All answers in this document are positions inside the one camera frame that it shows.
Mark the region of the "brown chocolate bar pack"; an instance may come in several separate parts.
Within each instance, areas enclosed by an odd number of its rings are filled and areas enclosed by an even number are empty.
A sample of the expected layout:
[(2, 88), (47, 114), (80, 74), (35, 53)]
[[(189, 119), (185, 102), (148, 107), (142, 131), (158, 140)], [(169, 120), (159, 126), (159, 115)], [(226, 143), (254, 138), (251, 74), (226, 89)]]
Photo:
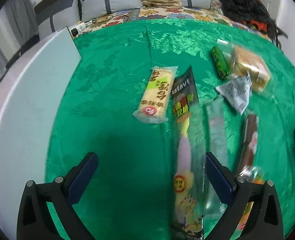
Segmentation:
[(245, 119), (244, 136), (241, 144), (237, 176), (242, 176), (246, 181), (263, 184), (263, 173), (258, 166), (254, 166), (254, 157), (258, 146), (258, 116), (249, 114)]

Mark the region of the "silver white snack packet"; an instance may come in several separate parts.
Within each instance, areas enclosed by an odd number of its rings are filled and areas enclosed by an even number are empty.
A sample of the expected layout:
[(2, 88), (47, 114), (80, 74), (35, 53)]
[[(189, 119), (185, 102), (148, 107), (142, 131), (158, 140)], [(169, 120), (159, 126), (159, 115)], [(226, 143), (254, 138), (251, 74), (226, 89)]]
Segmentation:
[(222, 95), (240, 115), (243, 115), (250, 102), (251, 85), (250, 75), (247, 74), (246, 76), (236, 77), (231, 81), (217, 86), (215, 90)]

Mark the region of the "clear long snack stick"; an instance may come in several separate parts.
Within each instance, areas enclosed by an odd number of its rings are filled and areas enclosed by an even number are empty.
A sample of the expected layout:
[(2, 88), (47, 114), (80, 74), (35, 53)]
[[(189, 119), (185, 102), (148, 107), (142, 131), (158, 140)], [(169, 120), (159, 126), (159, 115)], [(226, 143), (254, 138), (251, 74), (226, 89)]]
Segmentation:
[[(224, 117), (224, 98), (217, 97), (205, 103), (205, 111), (208, 124), (208, 152), (212, 152), (218, 161), (228, 165), (227, 138)], [(220, 202), (215, 190), (208, 182), (208, 198), (206, 214), (211, 218), (219, 218), (224, 213), (226, 205)]]

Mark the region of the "packaged bread loaf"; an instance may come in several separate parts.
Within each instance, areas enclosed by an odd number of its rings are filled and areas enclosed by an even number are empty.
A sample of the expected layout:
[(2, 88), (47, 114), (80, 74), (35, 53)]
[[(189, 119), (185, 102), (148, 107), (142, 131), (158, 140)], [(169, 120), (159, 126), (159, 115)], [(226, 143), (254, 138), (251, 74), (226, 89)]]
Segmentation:
[(262, 93), (271, 80), (271, 72), (263, 58), (253, 50), (237, 43), (218, 39), (217, 45), (226, 62), (226, 69), (219, 68), (224, 79), (235, 79), (240, 76), (250, 76), (251, 88)]

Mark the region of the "green sausage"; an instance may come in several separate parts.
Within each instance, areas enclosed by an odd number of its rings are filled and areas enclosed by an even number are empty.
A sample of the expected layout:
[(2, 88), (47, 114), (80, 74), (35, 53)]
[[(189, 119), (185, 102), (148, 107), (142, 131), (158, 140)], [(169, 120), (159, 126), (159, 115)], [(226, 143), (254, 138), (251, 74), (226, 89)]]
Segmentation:
[(211, 50), (211, 54), (214, 60), (215, 69), (220, 77), (220, 79), (224, 80), (228, 77), (230, 72), (230, 67), (225, 59), (225, 56), (219, 46), (214, 46)]

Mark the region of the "black fish sausage pack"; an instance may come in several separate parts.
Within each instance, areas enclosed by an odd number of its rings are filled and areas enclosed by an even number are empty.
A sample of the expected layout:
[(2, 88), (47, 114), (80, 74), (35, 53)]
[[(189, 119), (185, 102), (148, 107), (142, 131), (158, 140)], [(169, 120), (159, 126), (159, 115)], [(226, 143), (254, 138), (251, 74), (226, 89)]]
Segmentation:
[(193, 69), (175, 78), (171, 91), (172, 115), (178, 133), (173, 239), (203, 239), (205, 175), (203, 126)]

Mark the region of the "yellow cake snack pack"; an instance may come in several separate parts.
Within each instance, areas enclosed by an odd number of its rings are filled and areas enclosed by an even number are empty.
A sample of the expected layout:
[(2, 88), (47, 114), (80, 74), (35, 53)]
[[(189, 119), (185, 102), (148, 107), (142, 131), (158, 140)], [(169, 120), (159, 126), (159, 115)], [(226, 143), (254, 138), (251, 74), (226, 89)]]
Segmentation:
[(132, 114), (138, 121), (145, 124), (167, 122), (166, 112), (177, 68), (177, 66), (152, 68), (138, 109)]

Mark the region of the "white cardboard box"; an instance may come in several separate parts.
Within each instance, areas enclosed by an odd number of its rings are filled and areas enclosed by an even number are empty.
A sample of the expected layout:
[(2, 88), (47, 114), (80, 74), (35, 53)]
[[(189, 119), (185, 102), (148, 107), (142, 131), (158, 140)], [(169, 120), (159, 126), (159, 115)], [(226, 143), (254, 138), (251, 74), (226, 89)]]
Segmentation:
[(80, 60), (63, 28), (23, 54), (0, 83), (0, 229), (9, 239), (26, 182), (45, 180), (55, 116)]

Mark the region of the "green floral tablecloth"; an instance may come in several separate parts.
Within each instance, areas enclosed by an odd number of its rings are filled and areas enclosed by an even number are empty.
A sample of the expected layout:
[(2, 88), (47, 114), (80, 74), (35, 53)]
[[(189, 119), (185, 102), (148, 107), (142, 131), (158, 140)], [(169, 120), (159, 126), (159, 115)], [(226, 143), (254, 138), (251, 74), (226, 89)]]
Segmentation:
[(270, 41), (223, 24), (155, 19), (111, 25), (75, 40), (81, 62), (52, 130), (46, 180), (66, 174), (88, 152), (99, 167), (75, 211), (96, 239), (170, 239), (173, 122), (133, 117), (153, 66), (192, 67), (201, 102), (217, 97), (211, 48), (222, 39), (258, 53), (272, 79), (253, 93), (259, 118), (255, 164), (278, 192), (284, 231), (295, 223), (295, 67)]

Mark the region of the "black and orange clothes pile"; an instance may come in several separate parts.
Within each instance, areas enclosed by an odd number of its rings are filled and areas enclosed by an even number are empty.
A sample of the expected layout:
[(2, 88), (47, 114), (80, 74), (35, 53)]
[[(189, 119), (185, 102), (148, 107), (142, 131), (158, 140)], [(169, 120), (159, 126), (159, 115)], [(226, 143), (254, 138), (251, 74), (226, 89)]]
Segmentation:
[(239, 22), (268, 36), (280, 49), (280, 36), (288, 38), (282, 31), (261, 0), (220, 0), (221, 10), (232, 21)]

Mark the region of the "floral sofa cover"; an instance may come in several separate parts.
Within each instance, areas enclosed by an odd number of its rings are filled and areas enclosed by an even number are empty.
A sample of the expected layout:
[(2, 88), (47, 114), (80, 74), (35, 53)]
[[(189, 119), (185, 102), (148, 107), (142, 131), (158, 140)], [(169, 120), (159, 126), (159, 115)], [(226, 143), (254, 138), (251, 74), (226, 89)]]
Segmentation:
[(86, 29), (84, 29), (82, 33), (77, 35), (77, 37), (84, 33), (91, 33), (102, 28), (111, 27), (114, 25), (122, 24), (122, 23), (134, 22), (134, 21), (155, 20), (155, 19), (180, 19), (180, 20), (187, 19), (187, 20), (199, 20), (199, 21), (224, 24), (230, 27), (248, 31), (266, 40), (269, 40), (267, 35), (261, 32), (258, 32), (254, 29), (251, 29), (248, 26), (243, 25), (239, 22), (232, 21), (228, 17), (224, 16), (221, 10), (221, 6), (222, 4), (219, 0), (212, 0), (211, 8), (209, 10), (200, 9), (200, 8), (186, 8), (186, 7), (181, 7), (181, 8), (143, 7), (139, 9), (118, 11), (109, 15), (103, 15), (98, 18), (94, 18), (89, 21), (83, 22), (86, 24)]

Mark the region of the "white power adapter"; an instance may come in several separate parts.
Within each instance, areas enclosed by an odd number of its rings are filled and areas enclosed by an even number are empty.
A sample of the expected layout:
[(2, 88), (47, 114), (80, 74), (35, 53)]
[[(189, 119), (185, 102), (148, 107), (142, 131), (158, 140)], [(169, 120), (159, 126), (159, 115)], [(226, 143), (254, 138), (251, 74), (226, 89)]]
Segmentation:
[(72, 35), (72, 37), (77, 37), (80, 33), (82, 33), (86, 29), (86, 24), (81, 22), (73, 27), (69, 28), (69, 31)]

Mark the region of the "beige folded cloth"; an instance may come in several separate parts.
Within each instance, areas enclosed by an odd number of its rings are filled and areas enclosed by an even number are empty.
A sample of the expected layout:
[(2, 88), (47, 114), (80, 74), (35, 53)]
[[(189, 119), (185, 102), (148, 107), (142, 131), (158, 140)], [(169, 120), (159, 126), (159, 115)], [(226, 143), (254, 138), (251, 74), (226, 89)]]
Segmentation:
[(181, 0), (141, 0), (145, 7), (158, 7), (158, 8), (181, 8)]

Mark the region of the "grey cushion left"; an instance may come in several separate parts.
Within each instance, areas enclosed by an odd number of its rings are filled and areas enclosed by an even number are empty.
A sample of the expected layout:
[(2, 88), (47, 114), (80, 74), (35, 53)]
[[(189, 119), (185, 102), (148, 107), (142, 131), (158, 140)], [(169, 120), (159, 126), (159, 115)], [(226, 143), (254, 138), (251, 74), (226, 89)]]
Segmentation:
[(80, 20), (80, 0), (58, 0), (36, 13), (39, 39), (43, 40), (52, 33), (76, 25)]

